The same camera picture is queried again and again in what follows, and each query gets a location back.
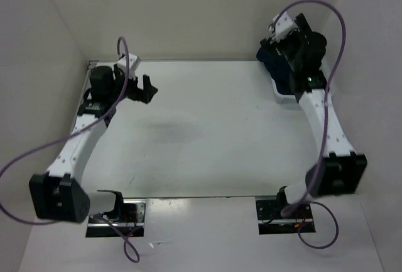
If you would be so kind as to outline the navy blue shorts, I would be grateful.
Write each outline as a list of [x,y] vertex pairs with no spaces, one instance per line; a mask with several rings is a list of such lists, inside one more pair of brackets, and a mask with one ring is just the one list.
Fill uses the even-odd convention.
[[260,48],[256,54],[257,61],[261,62],[270,76],[280,87],[280,93],[294,95],[290,87],[292,72],[286,58],[275,48],[269,40],[260,41]]

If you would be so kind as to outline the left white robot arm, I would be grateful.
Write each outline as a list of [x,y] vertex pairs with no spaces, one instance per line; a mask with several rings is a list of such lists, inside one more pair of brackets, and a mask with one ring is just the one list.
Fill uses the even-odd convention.
[[138,87],[137,77],[126,80],[118,65],[94,67],[89,82],[77,112],[73,137],[66,141],[46,172],[34,174],[29,180],[39,219],[81,223],[96,212],[94,196],[84,191],[81,181],[87,162],[113,117],[107,111],[115,113],[113,104],[125,98],[148,104],[158,91],[148,75],[143,76],[142,88]]

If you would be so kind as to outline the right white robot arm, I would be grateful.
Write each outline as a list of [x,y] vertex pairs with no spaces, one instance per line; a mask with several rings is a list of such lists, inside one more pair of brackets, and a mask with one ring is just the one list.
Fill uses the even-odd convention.
[[269,30],[270,37],[260,42],[258,60],[268,70],[276,95],[294,97],[302,108],[318,151],[303,181],[277,194],[276,212],[290,217],[315,199],[354,194],[367,158],[348,141],[333,107],[323,65],[326,38],[311,29],[303,14],[277,15]]

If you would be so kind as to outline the white plastic basket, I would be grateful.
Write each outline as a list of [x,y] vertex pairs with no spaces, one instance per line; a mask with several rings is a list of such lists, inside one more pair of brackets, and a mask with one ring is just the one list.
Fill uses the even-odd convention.
[[[328,66],[326,60],[324,60],[320,69],[323,72],[325,78],[326,79],[329,78],[331,68]],[[279,104],[296,104],[296,98],[294,95],[280,93],[279,85],[275,82],[275,80],[272,77],[270,77],[270,79],[271,79],[271,83],[273,86],[274,98],[277,103],[279,103]]]

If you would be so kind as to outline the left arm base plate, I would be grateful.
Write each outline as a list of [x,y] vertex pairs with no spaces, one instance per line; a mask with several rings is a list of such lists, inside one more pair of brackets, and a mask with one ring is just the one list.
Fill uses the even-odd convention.
[[112,211],[89,217],[85,236],[86,238],[119,237],[119,234],[104,221],[107,220],[124,236],[143,237],[145,215],[145,199],[124,199]]

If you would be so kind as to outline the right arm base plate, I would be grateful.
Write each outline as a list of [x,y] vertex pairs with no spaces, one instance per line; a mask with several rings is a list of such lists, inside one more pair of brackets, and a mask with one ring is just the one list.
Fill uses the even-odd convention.
[[312,210],[304,205],[288,217],[282,217],[278,201],[273,196],[256,197],[259,235],[314,233]]

